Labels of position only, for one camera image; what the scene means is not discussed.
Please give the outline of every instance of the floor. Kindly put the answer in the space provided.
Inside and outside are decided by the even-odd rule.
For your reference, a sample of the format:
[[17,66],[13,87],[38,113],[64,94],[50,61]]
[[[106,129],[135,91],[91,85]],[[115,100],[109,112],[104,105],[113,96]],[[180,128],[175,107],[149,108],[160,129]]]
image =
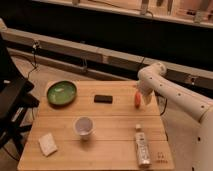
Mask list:
[[[27,73],[32,69],[30,63],[17,58],[14,58],[14,61],[22,74],[27,76]],[[30,74],[30,81],[35,85],[32,94],[39,99],[42,93],[44,93],[46,83],[53,80],[94,80],[94,78],[39,64],[38,69]],[[159,98],[160,111],[163,110],[164,104],[165,100]],[[29,111],[25,122],[31,122],[32,119],[32,113]],[[162,120],[168,134],[169,145],[175,163],[174,171],[191,171],[192,156],[199,124],[170,101],[168,101]],[[14,157],[19,158],[12,142],[9,142],[5,147]],[[15,171],[17,164],[18,162],[9,157],[3,149],[0,150],[0,170]]]

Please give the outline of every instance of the black chair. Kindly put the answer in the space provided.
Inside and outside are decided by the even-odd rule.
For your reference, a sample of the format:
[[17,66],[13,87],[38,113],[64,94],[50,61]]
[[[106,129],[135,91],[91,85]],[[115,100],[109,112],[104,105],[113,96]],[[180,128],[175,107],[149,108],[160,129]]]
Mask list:
[[0,148],[13,140],[19,154],[23,151],[22,132],[31,125],[21,126],[28,108],[39,101],[29,94],[34,85],[16,68],[0,34]]

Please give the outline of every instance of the black cable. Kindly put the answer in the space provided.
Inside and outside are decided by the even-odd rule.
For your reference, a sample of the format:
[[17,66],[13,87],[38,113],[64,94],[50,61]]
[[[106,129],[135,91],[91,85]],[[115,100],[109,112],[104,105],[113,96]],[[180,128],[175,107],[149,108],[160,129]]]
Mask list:
[[153,14],[151,11],[147,10],[147,12],[146,12],[146,13],[147,13],[147,14],[151,14],[152,19],[154,18],[154,14]]
[[165,113],[165,111],[166,111],[166,107],[167,107],[167,98],[165,98],[166,100],[165,100],[165,105],[164,105],[164,108],[163,108],[163,111],[160,113],[160,116],[162,116],[164,113]]
[[25,60],[27,60],[33,67],[35,67],[35,65],[32,63],[32,61],[30,59],[28,59],[26,56],[24,55],[21,55],[21,54],[11,54],[10,55],[11,57],[21,57],[21,58],[24,58]]
[[3,150],[15,161],[19,162],[19,160],[17,158],[15,158],[7,149],[6,147],[2,147]]
[[143,59],[141,60],[141,63],[138,66],[138,71],[141,69],[141,67],[142,67],[143,62],[144,62],[145,59],[146,59],[146,57],[143,57]]
[[124,7],[121,7],[121,6],[118,6],[118,5],[114,5],[114,4],[111,4],[111,3],[108,3],[108,2],[103,2],[103,1],[98,1],[98,0],[88,0],[88,1],[99,3],[99,4],[105,4],[105,5],[109,5],[109,6],[116,7],[116,8],[127,9],[127,10],[138,10],[138,9],[128,9],[128,8],[124,8]]

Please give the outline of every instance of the bottle cap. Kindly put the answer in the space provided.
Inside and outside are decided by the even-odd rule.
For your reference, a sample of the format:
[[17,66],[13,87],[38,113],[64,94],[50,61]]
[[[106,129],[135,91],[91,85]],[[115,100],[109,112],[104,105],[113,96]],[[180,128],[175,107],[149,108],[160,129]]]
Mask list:
[[135,129],[136,131],[141,131],[141,124],[136,124]]

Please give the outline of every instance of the dark eraser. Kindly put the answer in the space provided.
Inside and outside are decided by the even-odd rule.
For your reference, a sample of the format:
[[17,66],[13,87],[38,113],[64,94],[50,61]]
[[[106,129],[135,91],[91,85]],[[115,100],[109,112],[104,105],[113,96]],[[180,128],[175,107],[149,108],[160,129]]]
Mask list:
[[112,103],[112,96],[108,95],[95,95],[94,102],[96,103]]

